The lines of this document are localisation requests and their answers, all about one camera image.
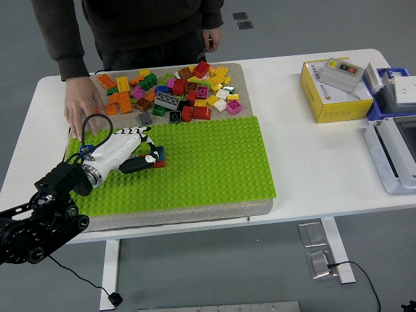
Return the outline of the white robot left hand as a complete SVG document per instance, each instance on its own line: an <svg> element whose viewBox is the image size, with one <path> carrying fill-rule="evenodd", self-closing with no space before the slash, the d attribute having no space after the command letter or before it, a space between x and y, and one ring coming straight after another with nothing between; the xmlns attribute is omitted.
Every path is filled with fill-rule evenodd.
<svg viewBox="0 0 416 312"><path fill-rule="evenodd" d="M156 147L146 134L150 127L128 127L113 133L104 145L93 153L92 161L84 161L83 170L98 183L106 180L109 172L120 171L131 174L151 168L158 160L161 149ZM144 156L132 156L138 147L146 143L150 153Z"/></svg>

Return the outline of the person's left hand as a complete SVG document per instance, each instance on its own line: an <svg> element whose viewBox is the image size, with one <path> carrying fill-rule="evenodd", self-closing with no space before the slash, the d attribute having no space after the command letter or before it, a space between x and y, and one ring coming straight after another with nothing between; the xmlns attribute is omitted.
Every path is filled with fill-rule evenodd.
<svg viewBox="0 0 416 312"><path fill-rule="evenodd" d="M220 27L214 29L202 29L203 44L206 53L218 50L222 40L222 30Z"/></svg>

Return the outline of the person's right hand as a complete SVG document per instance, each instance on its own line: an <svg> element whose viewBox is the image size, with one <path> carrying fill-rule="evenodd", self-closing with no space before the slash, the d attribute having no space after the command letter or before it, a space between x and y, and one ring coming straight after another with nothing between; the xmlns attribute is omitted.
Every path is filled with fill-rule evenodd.
<svg viewBox="0 0 416 312"><path fill-rule="evenodd" d="M83 118L89 117L95 109L104 114L105 105L98 88L89 77L70 78L65 83L64 115L71 127L73 138L80 140Z"/></svg>

